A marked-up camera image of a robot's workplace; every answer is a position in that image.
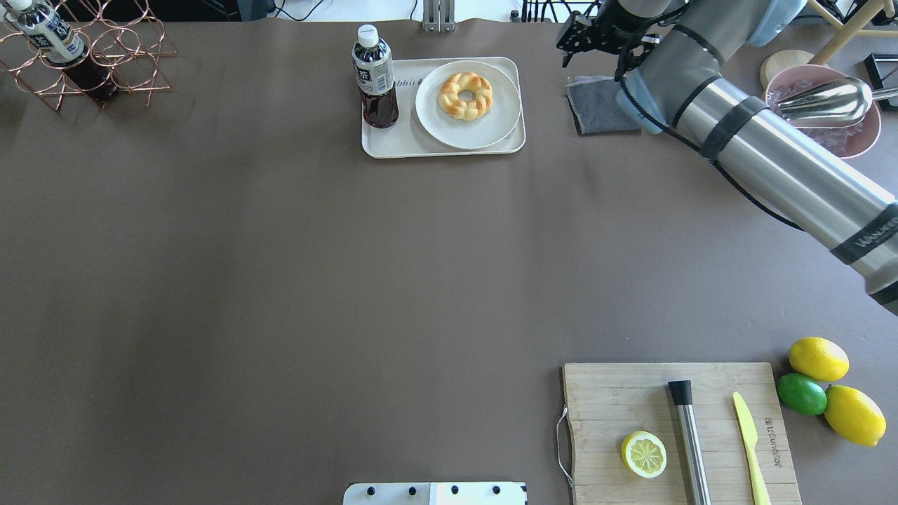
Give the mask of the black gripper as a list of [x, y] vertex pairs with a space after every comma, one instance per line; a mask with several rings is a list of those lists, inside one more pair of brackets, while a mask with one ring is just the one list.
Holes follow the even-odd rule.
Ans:
[[626, 42], [639, 39], [649, 20], [660, 16], [659, 1], [600, 1], [593, 16], [573, 11], [559, 29], [556, 48], [566, 55], [593, 51], [619, 54]]

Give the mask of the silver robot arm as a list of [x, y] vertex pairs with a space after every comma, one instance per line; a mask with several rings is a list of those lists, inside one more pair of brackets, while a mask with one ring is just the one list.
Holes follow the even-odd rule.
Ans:
[[748, 198], [814, 236], [897, 311], [896, 198], [721, 76], [744, 44], [772, 41], [801, 1], [603, 1], [558, 33], [566, 58], [619, 56], [617, 103], [642, 128], [664, 131], [727, 173]]

